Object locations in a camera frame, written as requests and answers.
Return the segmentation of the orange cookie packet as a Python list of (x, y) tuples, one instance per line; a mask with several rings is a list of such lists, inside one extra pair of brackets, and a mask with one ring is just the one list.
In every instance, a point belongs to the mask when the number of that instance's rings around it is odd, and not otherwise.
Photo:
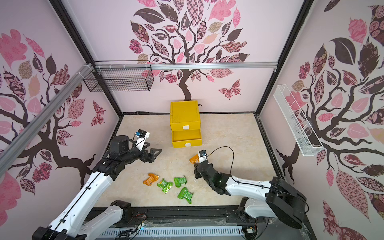
[(194, 155), (192, 158), (189, 159), (189, 161), (190, 161), (192, 164), (198, 164), (198, 163), (200, 162), (199, 155), (198, 155), (198, 154)]
[(143, 181), (143, 184), (146, 186), (151, 186), (154, 182), (159, 179), (159, 176), (154, 173), (148, 173), (148, 178)]

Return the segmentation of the green cookie packet front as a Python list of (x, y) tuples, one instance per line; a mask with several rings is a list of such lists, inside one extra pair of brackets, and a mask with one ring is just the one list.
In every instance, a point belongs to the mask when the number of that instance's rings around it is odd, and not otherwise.
[(180, 193), (178, 194), (178, 199), (180, 200), (186, 200), (189, 204), (192, 203), (192, 197), (193, 197), (193, 193), (189, 192), (188, 189), (186, 187), (183, 187), (180, 191)]

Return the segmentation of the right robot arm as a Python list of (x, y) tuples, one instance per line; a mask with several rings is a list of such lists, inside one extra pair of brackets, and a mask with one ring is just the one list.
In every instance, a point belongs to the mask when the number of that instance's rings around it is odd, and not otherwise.
[(301, 229), (306, 214), (307, 198), (285, 180), (251, 181), (219, 173), (212, 163), (194, 164), (195, 177), (202, 178), (219, 195), (246, 197), (243, 212), (252, 218), (277, 218), (285, 225)]

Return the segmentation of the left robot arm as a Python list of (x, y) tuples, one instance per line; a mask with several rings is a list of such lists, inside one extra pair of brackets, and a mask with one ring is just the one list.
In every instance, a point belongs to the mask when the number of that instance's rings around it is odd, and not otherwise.
[(34, 240), (95, 240), (112, 225), (129, 223), (133, 218), (131, 204), (116, 200), (101, 214), (86, 222), (94, 205), (105, 190), (116, 180), (125, 166), (136, 160), (153, 163), (160, 149), (147, 150), (150, 133), (138, 130), (136, 140), (116, 136), (90, 175), (89, 180), (65, 210), (48, 227), (39, 227), (32, 235)]

